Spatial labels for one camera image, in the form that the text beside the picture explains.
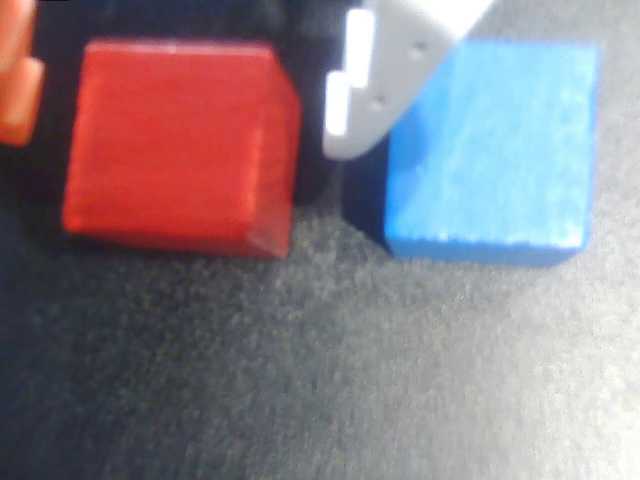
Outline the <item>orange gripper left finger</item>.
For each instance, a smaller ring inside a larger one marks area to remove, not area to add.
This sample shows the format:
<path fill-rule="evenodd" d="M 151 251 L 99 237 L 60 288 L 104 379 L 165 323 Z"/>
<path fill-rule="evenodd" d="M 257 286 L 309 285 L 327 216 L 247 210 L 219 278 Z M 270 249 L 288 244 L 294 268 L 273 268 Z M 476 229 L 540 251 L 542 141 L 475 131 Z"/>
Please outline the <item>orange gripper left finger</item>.
<path fill-rule="evenodd" d="M 27 145 L 39 112 L 45 63 L 31 53 L 37 1 L 1 0 L 1 143 Z"/>

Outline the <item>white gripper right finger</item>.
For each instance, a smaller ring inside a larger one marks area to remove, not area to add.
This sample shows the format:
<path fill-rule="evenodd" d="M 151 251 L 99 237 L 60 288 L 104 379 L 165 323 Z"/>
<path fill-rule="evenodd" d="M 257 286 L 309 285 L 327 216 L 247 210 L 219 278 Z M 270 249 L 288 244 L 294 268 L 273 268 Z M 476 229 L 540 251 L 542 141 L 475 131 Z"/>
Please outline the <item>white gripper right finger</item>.
<path fill-rule="evenodd" d="M 376 146 L 491 0 L 364 1 L 346 14 L 342 66 L 325 84 L 322 148 L 352 160 Z"/>

